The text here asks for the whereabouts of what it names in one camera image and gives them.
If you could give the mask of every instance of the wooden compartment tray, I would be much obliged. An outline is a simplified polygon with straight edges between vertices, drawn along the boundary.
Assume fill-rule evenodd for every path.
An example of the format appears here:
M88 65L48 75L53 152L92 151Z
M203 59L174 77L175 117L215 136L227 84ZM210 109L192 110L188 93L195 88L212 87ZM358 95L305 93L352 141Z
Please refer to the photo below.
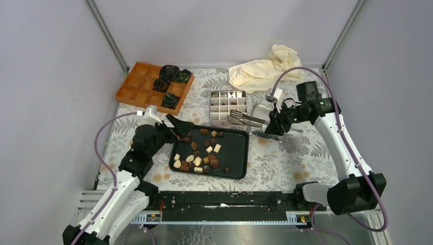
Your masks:
M158 107L158 111L162 113L170 113L171 115L179 114L180 108L188 94L189 88L194 81L194 74L191 73L186 84L172 82L167 90L167 93L173 93L179 97L175 109L161 106L162 98L166 93L154 91L153 82L159 78L159 70L162 66L146 64L142 62L135 63L131 72L122 83L117 91L115 98L120 103L125 103L132 106L146 108L149 105Z

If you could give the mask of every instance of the white chocolate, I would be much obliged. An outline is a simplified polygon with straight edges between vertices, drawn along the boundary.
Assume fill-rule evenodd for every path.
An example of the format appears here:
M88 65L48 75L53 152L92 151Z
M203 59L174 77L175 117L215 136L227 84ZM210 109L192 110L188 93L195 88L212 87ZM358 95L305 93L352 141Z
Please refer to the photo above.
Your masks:
M180 168L180 161L179 160L177 160L174 164L173 164L173 166L175 167L175 168Z
M216 144L215 148L213 149L214 152L218 153L221 149L221 145L220 144Z
M197 158L194 160L194 165L195 165L196 167L198 167L198 166L200 166L200 163L202 163L202 159L201 159L200 157L197 157Z
M192 162L193 160L194 160L194 156L193 156L193 155L190 155L189 157L186 158L185 161L187 161L187 162Z

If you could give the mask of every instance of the leaf pattern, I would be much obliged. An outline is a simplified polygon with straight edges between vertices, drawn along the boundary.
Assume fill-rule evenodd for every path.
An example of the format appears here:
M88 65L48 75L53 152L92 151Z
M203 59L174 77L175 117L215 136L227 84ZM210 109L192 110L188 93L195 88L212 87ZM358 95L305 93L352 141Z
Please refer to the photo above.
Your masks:
M209 123L209 97L213 90L233 89L228 83L226 69L191 69L195 80L177 116L181 120L194 121L197 125ZM305 81L317 79L306 73ZM296 85L299 82L283 82L285 97L297 98ZM325 87L318 82L321 92ZM256 104L271 106L264 99L265 93L247 94L247 110ZM141 110L142 108L119 104L117 115ZM104 159L117 171L121 159L129 150L134 130L142 125L142 117L123 117L114 122L112 134L107 145ZM291 191L297 183L319 181L324 184L337 182L336 171L329 151L319 133L309 122L298 124L303 127L300 137L288 135L286 142L267 141L251 136L248 152L246 176L241 180L221 179L209 176L190 175L173 172L168 168L168 161L173 146L166 144L153 157L154 165L144 180L159 187L160 190L180 191ZM245 127L232 127L245 130ZM97 189L106 190L112 183L112 177L106 169L99 175Z

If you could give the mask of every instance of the black tray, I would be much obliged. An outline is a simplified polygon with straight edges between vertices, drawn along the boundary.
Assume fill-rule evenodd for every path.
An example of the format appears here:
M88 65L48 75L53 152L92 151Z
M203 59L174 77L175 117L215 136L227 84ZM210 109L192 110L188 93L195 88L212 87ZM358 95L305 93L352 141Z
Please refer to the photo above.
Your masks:
M207 135L200 134L200 129L207 129ZM215 136L216 143L221 145L221 149L218 153L212 151L210 154L214 154L219 161L220 168L217 170L211 170L208 173L196 173L194 170L183 171L173 166L174 157L176 154L180 155L180 160L185 160L189 155L193 154L191 149L191 143L197 143L197 151L201 152L200 158L204 158L208 155L206 148L204 146L204 141L206 139L211 139L212 131L224 131L224 136ZM248 143L250 136L247 132L235 129L223 129L216 127L207 126L193 126L191 129L192 137L189 142L177 141L173 144L172 154L169 160L169 167L175 172L196 174L196 175L206 175L206 176L216 176L221 178L236 179L240 180L247 174L247 160L248 160ZM224 168L230 167L230 172L225 173Z

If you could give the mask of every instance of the gray floor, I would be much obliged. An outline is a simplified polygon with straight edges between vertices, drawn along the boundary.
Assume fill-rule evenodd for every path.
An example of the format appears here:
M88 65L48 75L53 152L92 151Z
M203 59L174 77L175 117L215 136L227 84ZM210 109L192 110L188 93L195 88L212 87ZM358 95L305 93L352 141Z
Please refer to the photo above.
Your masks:
M371 232L359 226L346 215L329 217L317 215L317 227L338 232L352 245L375 244ZM156 244L321 244L314 232L299 232L293 226L202 226L202 225L160 225L152 229ZM137 226L126 229L126 245L152 244L149 233L144 233ZM123 242L123 234L116 245ZM335 235L319 232L328 245L346 244Z

